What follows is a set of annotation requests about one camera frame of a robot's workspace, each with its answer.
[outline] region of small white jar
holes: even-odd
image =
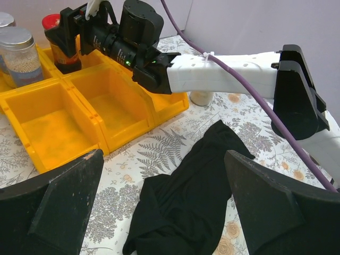
[[[214,98],[214,92],[193,91],[190,100],[198,106],[208,106]]]
[[[30,31],[20,27],[0,29],[0,48],[16,88],[44,79],[36,43]]]

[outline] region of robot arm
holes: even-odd
[[[301,49],[285,45],[280,52],[215,57],[248,80],[263,98],[274,99],[274,112],[300,146],[332,176],[338,188],[340,128],[315,91]],[[218,64],[208,61],[205,66],[204,63],[203,56],[175,57],[167,69],[171,91],[249,94]],[[272,127],[282,137],[273,124]]]
[[[45,35],[67,56],[76,54],[74,38],[79,35],[82,55],[99,50],[132,71],[132,80],[152,93],[248,94],[219,65],[208,61],[205,66],[203,56],[157,50],[164,20],[147,3],[126,0],[120,24],[109,1],[94,0],[60,14],[59,26]],[[285,45],[278,52],[215,57],[248,80],[262,97],[274,99],[273,111],[293,137],[340,184],[340,128],[316,93],[301,48]]]

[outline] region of silver jar lid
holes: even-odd
[[[26,49],[34,44],[31,32],[20,27],[0,29],[0,46],[8,50]]]
[[[0,28],[15,26],[16,22],[13,16],[5,12],[0,12]]]

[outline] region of yellow storage tray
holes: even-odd
[[[98,122],[62,80],[22,89],[0,105],[40,173],[93,149],[108,153]]]
[[[93,72],[84,70],[65,80],[96,117],[110,151],[156,126],[151,98],[122,71],[101,66]]]
[[[113,61],[107,56],[103,56],[103,60],[121,70],[127,77],[128,80],[132,78],[132,72],[123,66],[119,65],[117,62]],[[148,92],[146,89],[142,88],[144,92],[151,97],[152,104],[154,105],[156,115],[155,124],[160,125],[164,122],[172,119],[179,113],[187,110],[189,108],[189,100],[187,93],[173,93],[171,95],[160,95]]]
[[[77,44],[77,49],[80,49],[79,37],[76,38],[76,44]],[[68,77],[68,76],[71,76],[73,74],[77,74],[79,72],[79,71],[76,71],[76,72],[73,72],[73,73],[63,74],[61,71],[59,71],[54,65],[54,60],[53,60],[51,48],[43,49],[42,52],[40,52],[40,55],[41,55],[42,58],[45,59],[46,62],[50,63],[53,71],[60,78]],[[104,55],[97,50],[94,50],[89,55],[84,55],[84,56],[82,56],[79,53],[79,59],[81,61],[81,65],[82,65],[82,69],[80,71],[88,70],[88,68],[98,66],[98,65],[102,65],[102,64],[105,63]]]
[[[189,108],[186,93],[152,94],[97,50],[64,75],[37,48],[45,80],[12,89],[0,76],[0,106],[40,173],[93,149],[108,155]]]

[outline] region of label on jar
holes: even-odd
[[[68,58],[58,46],[54,44],[50,44],[50,45],[51,45],[51,50],[52,50],[54,61],[60,64],[66,64],[66,65],[74,64],[75,62],[78,61],[79,59],[78,54],[75,54],[73,57]]]
[[[32,71],[32,72],[26,72],[26,73],[19,73],[12,70],[8,70],[10,72],[10,75],[13,78],[13,81],[17,88],[23,87],[38,81],[42,81],[44,79],[43,70],[41,67],[38,69]]]
[[[5,64],[4,59],[2,58],[2,55],[0,55],[0,69],[3,73],[5,74],[9,74],[8,70],[7,70],[7,66]]]

